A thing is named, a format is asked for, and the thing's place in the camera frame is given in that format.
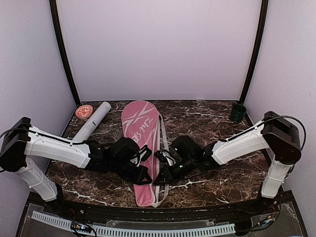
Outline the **white cardboard shuttlecock tube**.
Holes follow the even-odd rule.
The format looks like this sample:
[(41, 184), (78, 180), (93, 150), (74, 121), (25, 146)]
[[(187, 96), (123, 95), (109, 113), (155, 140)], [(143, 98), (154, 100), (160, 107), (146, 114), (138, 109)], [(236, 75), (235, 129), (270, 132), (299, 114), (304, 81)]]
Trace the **white cardboard shuttlecock tube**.
[(111, 105), (108, 102), (103, 102), (95, 111), (93, 111), (92, 116), (88, 118), (88, 120), (72, 140), (75, 142), (86, 141), (106, 116), (106, 114), (110, 111), (110, 109)]

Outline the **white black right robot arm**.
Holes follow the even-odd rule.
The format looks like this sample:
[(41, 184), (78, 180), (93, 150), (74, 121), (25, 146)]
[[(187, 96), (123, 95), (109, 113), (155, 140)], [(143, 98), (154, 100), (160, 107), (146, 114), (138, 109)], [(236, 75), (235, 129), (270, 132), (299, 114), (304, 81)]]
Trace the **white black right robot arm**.
[(167, 151), (156, 151), (155, 157), (164, 163), (153, 184), (169, 185), (184, 178), (193, 170), (209, 171), (249, 154), (270, 151), (266, 177), (261, 184), (259, 198), (253, 201), (252, 210), (263, 214), (271, 206), (282, 184), (302, 157), (307, 138), (303, 123), (289, 115), (273, 111), (248, 129), (231, 137), (200, 146), (190, 136), (181, 135), (171, 144), (180, 160), (175, 161)]

